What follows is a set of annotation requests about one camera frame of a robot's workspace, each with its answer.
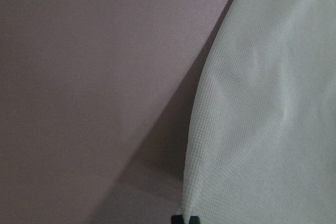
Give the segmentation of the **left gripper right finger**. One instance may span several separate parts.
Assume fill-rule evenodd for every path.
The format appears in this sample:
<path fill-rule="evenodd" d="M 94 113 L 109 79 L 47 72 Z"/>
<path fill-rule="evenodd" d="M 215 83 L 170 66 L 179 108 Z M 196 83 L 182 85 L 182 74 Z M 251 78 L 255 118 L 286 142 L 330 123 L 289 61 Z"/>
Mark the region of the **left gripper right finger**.
<path fill-rule="evenodd" d="M 190 216 L 188 224 L 201 224 L 199 216 Z"/>

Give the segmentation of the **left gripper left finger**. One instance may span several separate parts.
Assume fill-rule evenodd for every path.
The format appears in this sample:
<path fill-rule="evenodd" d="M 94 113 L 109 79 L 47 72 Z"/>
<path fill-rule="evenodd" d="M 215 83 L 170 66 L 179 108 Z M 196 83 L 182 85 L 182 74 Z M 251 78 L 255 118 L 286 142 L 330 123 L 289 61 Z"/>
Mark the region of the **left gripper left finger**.
<path fill-rule="evenodd" d="M 182 215 L 172 215 L 171 224 L 184 224 L 184 219 Z"/>

